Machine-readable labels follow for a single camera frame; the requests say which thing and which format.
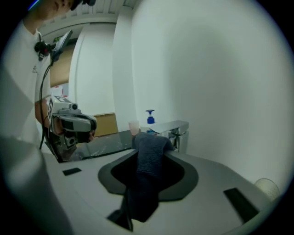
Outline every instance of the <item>cardboard box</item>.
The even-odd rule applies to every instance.
[[[94,115],[97,121],[97,129],[94,136],[118,133],[115,113]]]

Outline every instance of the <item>person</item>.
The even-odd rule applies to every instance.
[[[40,135],[35,119],[42,123],[41,102],[45,127],[49,128],[49,121],[46,118],[48,107],[45,98],[50,96],[50,73],[47,74],[44,80],[42,100],[40,100],[39,91],[45,70],[50,64],[50,57],[45,57],[42,61],[39,61],[38,53],[34,50],[36,43],[40,40],[40,33],[37,28],[41,27],[46,20],[65,14],[69,10],[74,10],[80,2],[80,0],[40,0],[28,12],[12,34],[3,51],[0,64],[1,73],[3,74],[3,71],[5,71],[5,74],[11,80],[10,85],[7,86],[6,84],[6,86],[15,87],[18,91],[21,90],[23,96],[14,103],[7,101],[11,104],[7,102],[4,104],[2,101],[2,104],[10,109],[13,106],[22,104],[18,108],[18,112],[20,112],[20,109],[24,109],[25,103],[27,112],[21,117],[21,122],[14,122],[14,126],[9,126],[11,113],[8,113],[6,117],[3,115],[0,120],[2,124],[0,134],[4,136],[12,135],[19,140],[33,143],[37,146],[40,144]],[[1,82],[8,83],[8,79],[1,80]],[[61,121],[59,119],[54,121],[56,124],[55,132],[61,134]],[[91,132],[89,138],[93,140],[93,132]]]

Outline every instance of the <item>towel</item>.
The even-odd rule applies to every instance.
[[[162,186],[162,155],[173,150],[166,137],[148,133],[137,134],[132,147],[138,150],[136,174],[127,189],[130,216],[145,222],[158,207],[158,193]]]

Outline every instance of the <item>ceiling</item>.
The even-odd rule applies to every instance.
[[[74,11],[69,11],[62,16],[46,21],[40,30],[43,34],[48,34],[61,28],[83,23],[115,23],[120,8],[122,6],[133,8],[136,2],[137,0],[96,0],[94,6],[80,4]]]

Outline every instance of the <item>white t-shirt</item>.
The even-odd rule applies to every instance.
[[[7,43],[1,59],[0,133],[6,137],[40,144],[36,126],[35,102],[39,101],[41,82],[50,58],[39,61],[34,47],[39,33],[32,35],[21,21]],[[50,95],[50,72],[47,74],[42,97]]]

